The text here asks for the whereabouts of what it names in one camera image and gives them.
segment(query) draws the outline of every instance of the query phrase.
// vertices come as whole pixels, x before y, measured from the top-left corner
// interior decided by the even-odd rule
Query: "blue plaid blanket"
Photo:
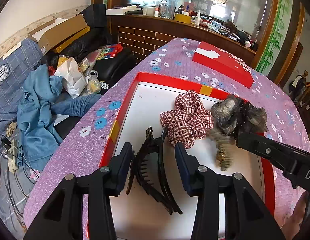
[[[27,38],[21,44],[6,59],[0,59],[0,121],[17,119],[17,108],[24,96],[22,85],[43,56],[36,42]],[[0,144],[10,122],[0,123]]]

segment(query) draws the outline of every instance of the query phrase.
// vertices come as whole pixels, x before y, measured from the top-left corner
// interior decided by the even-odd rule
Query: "glass pitcher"
[[[162,0],[159,9],[162,18],[173,19],[175,12],[175,0]]]

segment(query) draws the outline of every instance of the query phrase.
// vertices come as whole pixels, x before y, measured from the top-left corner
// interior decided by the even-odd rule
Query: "logo patch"
[[[0,82],[4,81],[8,74],[8,68],[6,65],[0,66]]]

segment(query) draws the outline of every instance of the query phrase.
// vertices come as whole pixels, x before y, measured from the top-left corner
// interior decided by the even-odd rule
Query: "wooden counter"
[[[127,45],[135,54],[140,54],[135,55],[139,60],[143,60],[144,56],[148,56],[148,51],[156,50],[175,37],[205,41],[242,58],[247,65],[251,64],[255,56],[253,50],[208,28],[161,17],[142,15],[111,16],[109,19],[113,42],[118,41]]]

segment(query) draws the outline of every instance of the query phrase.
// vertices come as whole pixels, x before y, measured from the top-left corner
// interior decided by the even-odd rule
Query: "person's hand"
[[[303,221],[308,192],[304,192],[296,203],[293,214],[286,220],[282,226],[282,232],[286,240],[292,240],[299,231],[299,225]]]

